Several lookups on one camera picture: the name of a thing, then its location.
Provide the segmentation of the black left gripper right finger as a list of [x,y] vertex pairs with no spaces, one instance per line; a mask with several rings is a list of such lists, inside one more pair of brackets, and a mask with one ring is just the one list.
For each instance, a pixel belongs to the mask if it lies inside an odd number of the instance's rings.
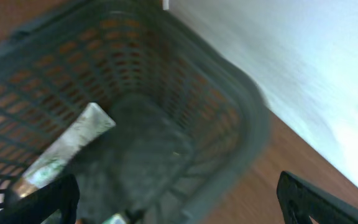
[[357,208],[291,172],[281,172],[277,198],[286,224],[358,224]]

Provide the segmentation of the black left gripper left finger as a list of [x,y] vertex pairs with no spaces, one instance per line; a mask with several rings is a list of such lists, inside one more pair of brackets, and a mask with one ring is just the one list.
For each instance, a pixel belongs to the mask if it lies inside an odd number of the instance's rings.
[[73,174],[61,177],[0,211],[0,224],[42,223],[59,210],[61,224],[75,224],[80,191]]

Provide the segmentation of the teal pocket tissue pack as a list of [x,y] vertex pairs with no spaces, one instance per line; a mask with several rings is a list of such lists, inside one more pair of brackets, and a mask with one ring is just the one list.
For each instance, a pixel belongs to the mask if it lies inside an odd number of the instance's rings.
[[128,224],[128,219],[124,215],[116,213],[103,221],[102,224]]

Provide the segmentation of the white green cream tube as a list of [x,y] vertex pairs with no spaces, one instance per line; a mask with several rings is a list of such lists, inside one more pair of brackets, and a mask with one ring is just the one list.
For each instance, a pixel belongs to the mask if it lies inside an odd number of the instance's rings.
[[77,119],[23,173],[13,185],[13,192],[24,198],[53,182],[83,147],[115,125],[97,103],[88,103]]

